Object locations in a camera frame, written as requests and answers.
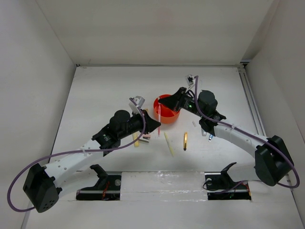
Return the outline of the pink highlighter pen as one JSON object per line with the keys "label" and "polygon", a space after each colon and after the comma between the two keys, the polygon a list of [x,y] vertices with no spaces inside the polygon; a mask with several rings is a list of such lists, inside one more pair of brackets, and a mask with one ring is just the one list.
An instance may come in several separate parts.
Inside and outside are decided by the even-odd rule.
{"label": "pink highlighter pen", "polygon": [[[161,123],[161,104],[158,104],[158,122]],[[160,127],[158,127],[158,137],[160,137]]]}

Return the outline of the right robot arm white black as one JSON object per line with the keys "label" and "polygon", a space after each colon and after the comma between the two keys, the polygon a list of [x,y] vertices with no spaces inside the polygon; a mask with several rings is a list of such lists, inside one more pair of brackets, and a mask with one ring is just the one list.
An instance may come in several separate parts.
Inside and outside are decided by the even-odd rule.
{"label": "right robot arm white black", "polygon": [[283,139],[276,135],[268,138],[250,134],[225,122],[226,117],[216,110],[218,102],[212,92],[198,93],[181,87],[158,102],[172,111],[185,109],[199,116],[199,125],[205,132],[234,144],[254,158],[254,173],[260,181],[271,187],[287,186],[280,181],[290,171],[295,171],[295,167]]}

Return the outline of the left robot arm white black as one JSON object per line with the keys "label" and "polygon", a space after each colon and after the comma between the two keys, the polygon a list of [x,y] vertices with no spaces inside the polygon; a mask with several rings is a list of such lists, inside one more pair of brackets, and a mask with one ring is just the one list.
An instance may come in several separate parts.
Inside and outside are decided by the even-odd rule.
{"label": "left robot arm white black", "polygon": [[41,166],[34,163],[29,168],[23,190],[30,199],[37,212],[42,213],[50,209],[70,189],[76,189],[77,183],[72,180],[77,170],[89,165],[96,173],[90,177],[90,184],[95,189],[106,185],[107,173],[92,162],[106,156],[114,150],[122,149],[121,140],[138,131],[149,134],[161,123],[149,117],[145,110],[130,115],[125,110],[117,111],[109,124],[103,127],[90,140],[97,143],[99,149],[82,149],[68,152],[62,159]]}

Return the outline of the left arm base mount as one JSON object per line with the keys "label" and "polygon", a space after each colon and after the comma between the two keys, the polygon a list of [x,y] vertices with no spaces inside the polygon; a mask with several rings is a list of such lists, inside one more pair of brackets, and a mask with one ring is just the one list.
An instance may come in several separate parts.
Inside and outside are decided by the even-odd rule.
{"label": "left arm base mount", "polygon": [[100,165],[90,166],[94,171],[93,185],[85,186],[76,193],[78,201],[119,201],[121,197],[122,172],[106,172]]}

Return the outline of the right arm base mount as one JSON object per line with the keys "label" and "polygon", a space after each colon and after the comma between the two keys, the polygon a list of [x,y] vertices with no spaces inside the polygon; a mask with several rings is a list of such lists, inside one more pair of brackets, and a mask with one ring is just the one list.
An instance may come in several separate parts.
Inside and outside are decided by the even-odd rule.
{"label": "right arm base mount", "polygon": [[234,182],[228,170],[236,162],[230,163],[220,172],[205,172],[203,189],[207,191],[208,200],[252,200],[248,182]]}

